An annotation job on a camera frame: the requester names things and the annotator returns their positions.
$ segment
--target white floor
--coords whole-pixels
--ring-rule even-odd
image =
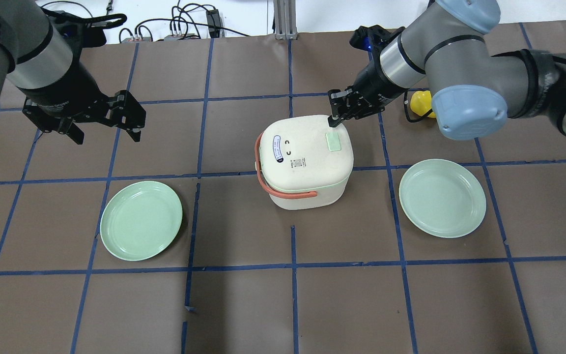
[[[39,0],[45,4],[49,0]],[[94,16],[106,13],[108,0],[78,0]],[[190,0],[182,0],[181,5]],[[272,0],[207,0],[220,10],[223,25],[250,35],[272,33]],[[566,20],[566,0],[498,0],[501,23]],[[175,0],[114,0],[113,13],[124,13],[124,27],[134,30],[137,23],[149,18],[170,18]],[[427,0],[297,0],[296,18],[299,32],[350,31],[360,25],[382,25],[388,29],[407,26],[427,7]],[[51,4],[49,9],[62,9],[88,17],[85,10],[73,4]],[[203,10],[191,13],[195,22],[206,23]],[[169,23],[146,23],[157,40],[169,35]],[[119,29],[106,31],[108,43],[117,43]],[[200,28],[202,36],[207,33]]]

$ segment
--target yellow rubber duck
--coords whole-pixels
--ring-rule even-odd
[[[412,98],[409,100],[409,107],[412,112],[420,115],[421,117],[425,115],[429,110],[431,110],[431,92],[428,90],[418,90],[412,94]],[[436,113],[431,112],[428,115],[429,118],[436,118]]]

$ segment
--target metal frame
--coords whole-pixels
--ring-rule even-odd
[[[296,39],[296,0],[274,0],[274,37]]]

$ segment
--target black cable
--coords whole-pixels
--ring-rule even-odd
[[[137,25],[137,27],[140,26],[140,25],[143,25],[144,23],[148,23],[148,22],[151,22],[151,21],[178,21],[178,22],[183,22],[183,23],[190,23],[191,25],[206,26],[206,27],[209,27],[210,29],[225,30],[225,31],[237,33],[237,34],[239,34],[240,36],[245,36],[245,37],[249,37],[249,36],[250,36],[249,34],[245,34],[245,33],[236,31],[236,30],[234,30],[234,29],[233,29],[233,30],[232,30],[232,29],[227,29],[226,27],[215,26],[215,25],[209,25],[209,24],[206,24],[206,23],[188,22],[188,21],[185,21],[185,20],[180,20],[180,19],[179,19],[179,20],[176,20],[176,19],[172,19],[172,18],[150,18],[150,20],[145,20],[145,21],[143,21],[143,22],[140,22],[140,23]]]
[[[121,43],[121,34],[124,31],[128,31],[128,33],[130,34],[130,38],[135,38],[135,36],[132,34],[132,31],[130,29],[127,29],[126,27],[124,27],[123,29],[121,29],[121,31],[119,31],[119,42]]]
[[[187,10],[187,6],[195,6],[195,7],[191,10]],[[190,2],[189,4],[183,6],[182,8],[185,10],[185,12],[195,11],[200,8],[204,9],[205,11],[209,11],[209,9],[207,9],[205,6],[206,5],[200,5],[200,4],[196,4],[195,2]]]
[[[175,15],[173,14],[173,10],[174,10],[174,9],[177,9],[177,10],[179,11],[179,13],[178,13],[179,16],[175,16]],[[180,17],[181,11],[182,11],[182,8],[180,7],[180,2],[178,2],[178,5],[177,5],[177,6],[172,6],[172,7],[171,7],[171,18]],[[178,23],[178,31],[176,30],[176,22],[171,21],[171,22],[169,23],[169,25],[170,25],[170,30],[171,30],[171,26],[173,25],[173,30],[174,30],[176,33],[178,33],[178,31],[182,32],[182,28],[180,27],[180,22]],[[185,32],[184,32],[184,33],[187,33],[187,32],[189,32],[189,24],[185,24],[185,26],[186,26],[186,27],[185,27]]]
[[[191,20],[191,22],[194,23],[194,18],[191,17],[190,14],[188,14],[188,13],[184,13],[184,14],[186,14],[187,17],[189,17],[189,20]],[[182,20],[182,12],[179,13],[179,15],[177,17],[178,17],[179,20]],[[189,33],[189,23],[185,22],[185,26],[187,27],[187,31],[185,32],[185,34],[187,34],[187,33]],[[202,36],[200,36],[200,30],[198,29],[198,26],[194,25],[194,29],[196,30],[196,34],[198,35],[198,37],[202,38]]]
[[[108,16],[99,16],[92,18],[79,18],[77,16],[72,16],[70,14],[56,13],[48,9],[42,9],[42,10],[43,13],[47,14],[47,16],[59,18],[61,20],[67,20],[73,23],[81,23],[83,25],[90,25],[98,22],[106,22],[106,25],[103,26],[104,29],[114,29],[115,27],[119,27],[123,25],[128,19],[128,17],[126,17],[126,15],[123,13],[116,13],[116,14],[110,14]]]
[[[154,40],[152,39],[152,31],[150,31],[150,29],[148,29],[148,26],[139,26],[139,36],[141,37],[141,39],[143,40],[143,34],[141,33],[141,27],[145,27],[146,30],[148,30],[148,32],[150,32],[150,42],[154,42]]]
[[[59,3],[74,4],[74,5],[80,6],[81,8],[85,9],[85,11],[88,13],[89,16],[93,17],[93,14],[90,13],[90,11],[87,9],[87,7],[85,5],[82,5],[80,2],[75,2],[75,1],[51,1],[51,2],[48,2],[47,4],[43,4],[43,6],[41,6],[41,9],[44,8],[47,5],[59,4]]]
[[[179,9],[178,16],[174,16],[173,18],[178,18],[179,20],[182,20],[182,14],[183,13],[186,14],[187,17],[189,17],[189,20],[191,20],[190,23],[195,23],[194,18],[191,17],[191,15],[189,13],[186,13],[185,11],[183,11],[183,9]],[[189,33],[189,22],[186,22],[185,20],[182,20],[182,22],[184,22],[186,24],[185,34]],[[200,31],[198,30],[198,27],[196,25],[194,25],[194,29],[196,29],[196,34],[198,34],[198,37],[202,38],[202,36],[200,36]]]
[[[403,111],[405,112],[405,119],[407,119],[407,121],[410,123],[418,123],[419,121],[422,121],[423,119],[427,118],[433,112],[432,110],[428,110],[427,113],[424,114],[422,117],[417,119],[411,119],[409,117],[409,109],[407,109],[407,103],[409,103],[409,101],[407,101],[407,91],[405,91],[403,93]]]
[[[193,6],[193,9],[187,9],[187,6]],[[209,9],[207,9],[205,6],[210,6],[212,7],[213,10],[217,9],[217,7],[211,5],[211,4],[204,4],[204,5],[200,5],[200,4],[196,4],[195,2],[191,2],[183,7],[180,7],[180,0],[178,1],[178,3],[176,4],[176,6],[172,6],[171,7],[171,17],[172,18],[176,18],[178,17],[180,20],[182,20],[182,14],[186,14],[187,17],[189,17],[189,20],[191,20],[191,22],[194,22],[193,17],[191,17],[191,15],[189,14],[192,11],[195,11],[197,9],[204,9],[204,11],[209,11]],[[179,11],[178,16],[175,16],[173,14],[173,10],[177,9]],[[185,22],[186,25],[186,29],[185,29],[185,34],[189,33],[189,24]],[[176,31],[176,24],[175,22],[170,22],[170,30],[173,26],[173,30]],[[194,28],[196,29],[196,33],[198,34],[198,37],[202,38],[202,35],[200,34],[200,31],[198,30],[198,27],[196,25],[194,25]]]

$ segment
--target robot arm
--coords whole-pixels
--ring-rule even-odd
[[[0,91],[7,77],[27,96],[23,114],[43,132],[56,130],[81,144],[85,134],[75,123],[98,122],[139,141],[145,110],[127,90],[103,94],[79,61],[83,47],[106,43],[102,30],[125,16],[45,13],[50,17],[33,0],[0,0]],[[105,22],[120,16],[121,23]]]
[[[381,112],[427,76],[439,129],[450,139],[536,115],[566,135],[566,54],[523,49],[491,57],[483,35],[499,18],[495,0],[436,0],[406,29],[360,27],[350,43],[372,60],[353,85],[328,92],[330,126]]]

